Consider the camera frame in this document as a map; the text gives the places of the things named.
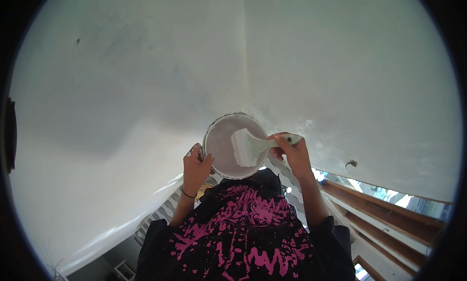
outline pink paint splatter print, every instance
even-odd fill
[[[174,233],[171,240],[175,242],[175,251],[171,254],[176,255],[177,260],[186,254],[187,258],[196,258],[197,252],[202,251],[204,253],[199,255],[206,255],[207,264],[214,262],[227,280],[248,279],[252,268],[264,270],[268,275],[276,272],[282,277],[298,277],[297,265],[305,256],[312,255],[312,245],[305,229],[294,225],[300,222],[291,218],[294,213],[284,197],[263,198],[258,190],[242,185],[230,187],[219,194],[219,202],[223,203],[222,207],[211,219],[200,221],[197,217],[190,217],[182,229]],[[254,243],[248,241],[253,234]],[[283,238],[272,243],[261,241],[262,236],[268,236],[265,240]],[[215,244],[215,250],[207,254],[211,242]],[[195,267],[192,272],[196,274],[203,270],[205,277],[209,269]]]

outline graphic t-shirt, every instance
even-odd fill
[[[267,186],[227,181],[207,189],[178,228],[153,221],[138,259],[140,280],[355,280],[350,237],[328,217],[311,233]]]

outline finger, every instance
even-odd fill
[[[285,154],[292,154],[295,152],[295,149],[289,144],[289,142],[287,142],[287,139],[283,138],[279,134],[274,134],[273,139],[277,145],[284,150]]]
[[[199,143],[195,144],[191,149],[190,151],[187,152],[187,154],[185,155],[186,159],[187,160],[196,160],[196,161],[199,161],[201,162],[201,158],[199,157],[199,151],[201,150],[201,145]]]
[[[200,150],[201,150],[201,144],[197,143],[193,145],[193,147],[190,149],[190,152],[196,155],[199,153]]]
[[[201,166],[203,166],[204,168],[207,168],[207,169],[211,169],[211,166],[213,165],[213,162],[214,162],[214,156],[212,154],[208,154],[205,157],[205,160],[203,160],[203,162],[201,163]]]
[[[284,134],[290,134],[290,133],[289,132],[280,132],[280,133],[272,134],[272,135],[266,137],[266,139],[274,139],[274,135],[284,135]]]
[[[271,148],[271,151],[270,151],[272,154],[279,154],[281,152],[283,152],[282,148],[280,147],[273,147]]]

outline wooden window frame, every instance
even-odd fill
[[[332,181],[324,180],[321,191],[340,199],[353,208],[371,215],[378,221],[404,233],[411,238],[431,246],[439,235],[444,222],[399,207],[392,203],[343,187]]]
[[[373,269],[360,255],[357,255],[355,259],[353,259],[353,265],[360,264],[363,269],[370,274],[370,276],[375,279],[375,281],[386,281],[376,270]]]

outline window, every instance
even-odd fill
[[[355,266],[355,280],[359,281],[385,281],[378,272],[376,272],[364,259],[360,256],[353,259]]]
[[[358,191],[360,193],[375,197],[376,199],[395,204],[402,208],[406,208],[410,211],[423,214],[432,218],[444,221],[447,219],[449,213],[451,212],[451,204],[403,194],[397,191],[373,186],[364,182],[345,178],[332,173],[322,172],[314,168],[312,168],[312,170],[315,175],[315,178],[318,181],[326,179],[344,187]]]
[[[355,264],[355,277],[359,281],[375,281],[359,263]]]

